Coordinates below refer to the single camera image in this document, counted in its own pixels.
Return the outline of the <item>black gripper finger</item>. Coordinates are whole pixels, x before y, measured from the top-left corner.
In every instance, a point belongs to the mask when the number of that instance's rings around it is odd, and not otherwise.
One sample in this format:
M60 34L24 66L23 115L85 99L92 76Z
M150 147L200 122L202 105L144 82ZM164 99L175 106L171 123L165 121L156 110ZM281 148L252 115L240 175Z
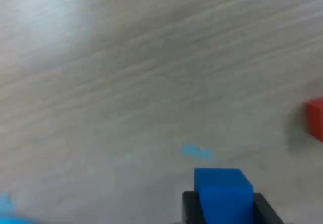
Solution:
M261 193L254 194L253 203L254 224L284 224L267 199Z
M182 193L182 223L205 224L205 218L201 209L199 194L195 191Z

